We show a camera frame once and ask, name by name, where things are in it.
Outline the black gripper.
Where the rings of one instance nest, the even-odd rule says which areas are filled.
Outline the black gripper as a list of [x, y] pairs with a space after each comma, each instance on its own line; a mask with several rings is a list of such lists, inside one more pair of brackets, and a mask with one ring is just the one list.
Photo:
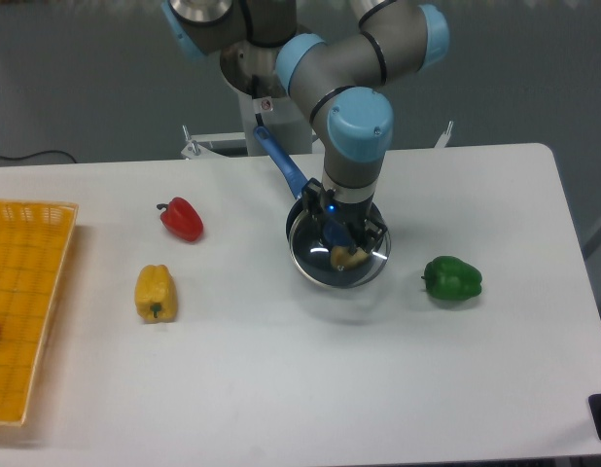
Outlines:
[[371, 203], [372, 197], [360, 202], [344, 202], [336, 197], [334, 190], [325, 191], [319, 180], [310, 178], [301, 190], [300, 214], [302, 218], [346, 227], [354, 251], [387, 254], [389, 231], [380, 215], [369, 216]]

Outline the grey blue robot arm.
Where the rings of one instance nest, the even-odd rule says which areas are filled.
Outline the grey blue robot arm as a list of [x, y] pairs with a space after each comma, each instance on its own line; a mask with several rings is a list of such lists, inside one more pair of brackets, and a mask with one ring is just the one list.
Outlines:
[[358, 246], [370, 245], [366, 222], [375, 182], [392, 138], [393, 112], [375, 88], [444, 58], [449, 30], [433, 5], [356, 1], [359, 32], [327, 45], [302, 33], [293, 1], [165, 1], [179, 42], [199, 56], [248, 44], [278, 52], [280, 88], [326, 148], [323, 189]]

